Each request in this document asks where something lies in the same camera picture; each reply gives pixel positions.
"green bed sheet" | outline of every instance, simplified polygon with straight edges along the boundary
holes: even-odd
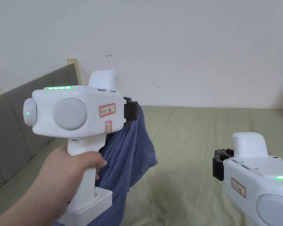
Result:
[[[158,165],[130,189],[122,226],[252,225],[212,176],[215,149],[233,148],[235,132],[258,132],[283,158],[283,110],[143,107]],[[55,139],[0,190],[0,214],[36,178]]]

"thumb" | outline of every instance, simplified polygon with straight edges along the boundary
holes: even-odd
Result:
[[[73,156],[80,166],[84,169],[87,168],[102,168],[107,162],[102,158],[102,155],[99,152],[84,152],[78,155]]]

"round side knob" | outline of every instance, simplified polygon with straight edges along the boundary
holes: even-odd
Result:
[[[283,226],[283,196],[265,194],[258,198],[256,209],[259,217],[269,226]]]
[[[33,98],[27,99],[23,104],[23,118],[28,126],[34,126],[37,123],[37,103]]]
[[[87,109],[80,100],[66,98],[55,105],[53,118],[55,123],[63,129],[79,129],[87,120]]]

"blue fabric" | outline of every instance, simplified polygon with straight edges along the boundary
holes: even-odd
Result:
[[[114,134],[108,134],[106,145],[100,152],[107,165],[98,173],[100,179],[95,182],[95,186],[113,191],[113,204],[88,226],[119,226],[124,216],[129,188],[150,167],[157,164],[154,146],[147,134],[140,106],[138,120],[125,124]]]

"sticker label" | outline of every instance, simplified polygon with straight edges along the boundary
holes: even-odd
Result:
[[[231,181],[231,185],[232,188],[235,189],[236,191],[238,191],[240,193],[240,195],[242,195],[244,198],[246,198],[246,189],[244,186],[242,186],[237,180],[235,180],[234,178],[232,178]]]
[[[115,104],[108,104],[100,107],[100,117],[107,116],[109,114],[114,114],[116,112]]]
[[[105,134],[111,133],[111,131],[112,131],[112,122],[108,121],[106,122]]]

